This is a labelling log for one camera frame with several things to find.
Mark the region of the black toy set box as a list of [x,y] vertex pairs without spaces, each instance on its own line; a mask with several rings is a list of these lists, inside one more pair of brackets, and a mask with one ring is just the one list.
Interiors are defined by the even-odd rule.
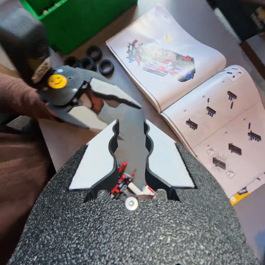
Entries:
[[264,0],[207,0],[207,3],[222,13],[240,44],[265,32]]

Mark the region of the person's left hand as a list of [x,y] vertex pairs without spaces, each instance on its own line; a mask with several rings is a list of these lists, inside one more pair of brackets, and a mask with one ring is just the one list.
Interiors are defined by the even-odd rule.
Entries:
[[82,103],[97,115],[100,114],[104,107],[103,100],[96,97],[91,90],[86,90],[85,94],[83,94]]

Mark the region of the person's brown sweater torso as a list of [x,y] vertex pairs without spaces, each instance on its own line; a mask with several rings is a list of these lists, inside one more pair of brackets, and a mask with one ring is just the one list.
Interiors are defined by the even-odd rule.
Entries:
[[36,119],[20,130],[1,124],[0,144],[0,264],[7,264],[55,169]]

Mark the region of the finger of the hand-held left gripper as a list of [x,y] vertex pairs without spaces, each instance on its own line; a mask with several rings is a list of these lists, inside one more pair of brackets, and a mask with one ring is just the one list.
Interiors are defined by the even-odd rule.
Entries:
[[111,108],[117,108],[120,104],[125,104],[136,109],[142,108],[134,98],[114,84],[92,78],[89,85],[93,94],[105,101]]
[[72,108],[68,114],[91,129],[103,130],[108,126],[108,123],[101,120],[94,111],[84,105]]

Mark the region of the black rubber toy tyre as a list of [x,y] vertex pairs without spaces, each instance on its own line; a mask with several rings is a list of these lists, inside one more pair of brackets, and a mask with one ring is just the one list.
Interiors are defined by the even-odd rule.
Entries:
[[97,62],[102,58],[102,51],[98,46],[92,45],[87,49],[86,55],[90,57],[94,62]]
[[80,67],[80,60],[75,56],[69,56],[64,59],[64,65],[68,65],[72,68],[79,68]]
[[114,64],[109,59],[104,59],[99,63],[98,69],[104,77],[107,77],[114,73]]
[[97,71],[97,65],[96,65],[96,63],[89,56],[86,56],[85,58],[83,58],[80,61],[80,67],[82,69],[85,69],[85,70],[90,70],[90,71],[95,71],[95,72]]

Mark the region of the person's left forearm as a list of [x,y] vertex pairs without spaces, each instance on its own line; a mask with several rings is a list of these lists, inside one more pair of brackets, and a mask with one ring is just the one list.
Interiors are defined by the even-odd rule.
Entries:
[[36,89],[6,74],[0,74],[0,113],[54,120]]

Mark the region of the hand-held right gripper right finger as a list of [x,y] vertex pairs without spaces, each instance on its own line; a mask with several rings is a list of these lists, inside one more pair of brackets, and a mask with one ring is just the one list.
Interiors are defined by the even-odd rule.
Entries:
[[145,181],[157,191],[167,192],[175,188],[191,188],[194,184],[177,148],[177,142],[156,127],[148,119],[144,120],[146,158]]

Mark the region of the grey desk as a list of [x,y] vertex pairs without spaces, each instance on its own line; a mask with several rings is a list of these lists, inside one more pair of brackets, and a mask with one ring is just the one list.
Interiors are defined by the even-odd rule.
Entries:
[[[237,40],[215,16],[207,1],[138,1],[137,6],[132,6],[131,9],[127,10],[70,54],[82,59],[91,45],[100,47],[103,52],[103,58],[110,59],[114,64],[114,74],[111,76],[111,81],[142,105],[141,109],[134,109],[124,104],[119,105],[117,108],[111,108],[105,104],[99,115],[102,120],[108,123],[114,119],[119,119],[120,136],[124,140],[118,141],[118,149],[115,155],[119,162],[128,162],[126,169],[137,169],[135,181],[138,187],[142,187],[144,184],[145,160],[148,154],[145,148],[143,131],[144,119],[150,120],[175,141],[179,142],[179,139],[128,76],[107,47],[105,41],[157,5],[164,6],[178,24],[194,38],[220,51],[226,57],[228,65],[237,64],[244,67],[256,83],[264,106],[263,77]],[[92,138],[92,134],[88,131],[70,124],[43,119],[39,119],[38,123],[56,171],[75,154],[81,145],[86,144]],[[261,264],[264,264],[264,195],[265,189],[263,185],[234,206],[247,241]]]

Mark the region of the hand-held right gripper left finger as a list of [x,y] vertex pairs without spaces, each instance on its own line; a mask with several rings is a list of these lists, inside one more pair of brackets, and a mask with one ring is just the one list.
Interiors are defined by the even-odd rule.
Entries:
[[111,191],[118,183],[118,167],[115,151],[120,133],[119,120],[114,120],[86,144],[84,155],[75,171],[70,191]]

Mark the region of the green plastic bin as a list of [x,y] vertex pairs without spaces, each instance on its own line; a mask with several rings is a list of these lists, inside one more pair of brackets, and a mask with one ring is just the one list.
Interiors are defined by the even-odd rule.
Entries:
[[137,0],[21,0],[46,28],[50,47],[66,55],[95,36]]

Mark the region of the toy brick race car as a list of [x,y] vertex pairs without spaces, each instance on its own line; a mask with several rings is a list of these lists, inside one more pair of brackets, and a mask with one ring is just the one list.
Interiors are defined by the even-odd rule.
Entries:
[[136,173],[136,169],[132,173],[127,173],[125,171],[127,167],[127,162],[123,161],[121,164],[117,163],[118,166],[118,183],[116,186],[110,191],[110,198],[112,200],[119,200],[123,197],[147,197],[147,199],[152,199],[155,195],[155,191],[148,185],[141,189],[137,187],[134,183],[134,176]]

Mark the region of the building instruction booklet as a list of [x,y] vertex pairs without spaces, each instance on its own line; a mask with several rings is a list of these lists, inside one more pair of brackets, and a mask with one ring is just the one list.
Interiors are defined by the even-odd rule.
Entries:
[[106,45],[232,205],[264,184],[264,106],[246,69],[226,67],[162,6]]

